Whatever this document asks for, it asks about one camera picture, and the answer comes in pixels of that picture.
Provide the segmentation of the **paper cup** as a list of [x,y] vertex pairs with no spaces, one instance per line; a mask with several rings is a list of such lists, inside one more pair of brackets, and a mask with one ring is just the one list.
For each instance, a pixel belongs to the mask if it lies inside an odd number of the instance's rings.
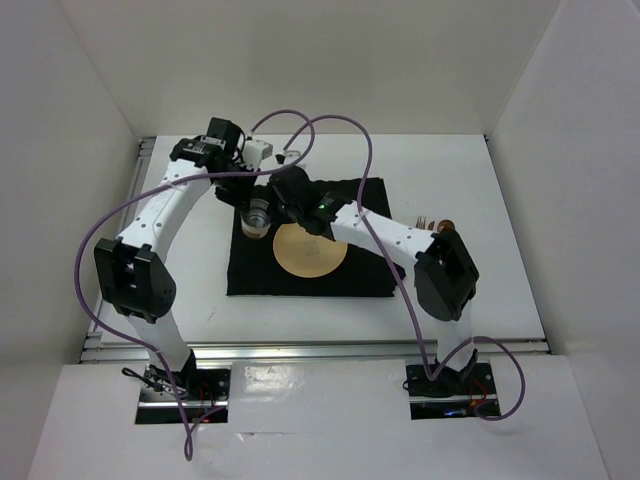
[[241,230],[250,239],[264,238],[271,227],[272,209],[268,200],[254,198],[241,214]]

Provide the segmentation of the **beige plate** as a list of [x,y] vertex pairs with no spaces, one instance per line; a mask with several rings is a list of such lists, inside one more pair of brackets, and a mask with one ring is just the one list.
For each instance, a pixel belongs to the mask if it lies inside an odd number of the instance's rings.
[[300,278],[320,278],[344,261],[348,245],[307,233],[297,224],[281,225],[274,235],[273,253],[286,272]]

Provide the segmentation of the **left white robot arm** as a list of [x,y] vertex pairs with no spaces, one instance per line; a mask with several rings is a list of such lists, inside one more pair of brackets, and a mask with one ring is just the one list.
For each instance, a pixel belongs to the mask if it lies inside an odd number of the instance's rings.
[[171,312],[177,287],[165,266],[168,251],[209,189],[222,202],[247,208],[253,174],[272,154],[271,144],[245,137],[228,120],[212,119],[205,134],[174,146],[164,191],[152,195],[115,239],[102,239],[94,248],[103,299],[127,318],[146,345],[154,377],[176,399],[193,395],[202,376]]

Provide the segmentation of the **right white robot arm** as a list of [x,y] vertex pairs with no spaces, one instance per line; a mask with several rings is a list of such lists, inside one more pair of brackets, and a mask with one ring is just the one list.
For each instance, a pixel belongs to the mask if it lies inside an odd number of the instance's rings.
[[469,383],[477,362],[470,320],[479,271],[455,230],[422,230],[362,205],[366,180],[354,200],[322,192],[307,173],[292,167],[268,182],[279,210],[307,233],[380,255],[405,300],[425,376],[442,397]]

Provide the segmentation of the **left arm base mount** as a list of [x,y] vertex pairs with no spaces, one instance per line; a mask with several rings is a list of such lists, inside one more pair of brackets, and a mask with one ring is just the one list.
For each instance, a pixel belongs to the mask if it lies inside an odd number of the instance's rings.
[[[167,379],[156,375],[150,367],[144,373],[123,367],[121,373],[140,382],[135,415],[136,425],[166,425],[182,422],[176,396]],[[199,371],[194,387],[178,385],[179,397],[190,424],[228,422],[231,369],[215,368]]]

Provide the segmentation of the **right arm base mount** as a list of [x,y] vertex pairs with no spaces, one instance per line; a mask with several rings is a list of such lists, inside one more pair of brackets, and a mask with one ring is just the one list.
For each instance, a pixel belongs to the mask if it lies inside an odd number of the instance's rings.
[[501,415],[493,371],[488,362],[477,363],[459,386],[442,373],[437,380],[427,379],[420,364],[407,365],[402,387],[409,396],[412,420],[455,419]]

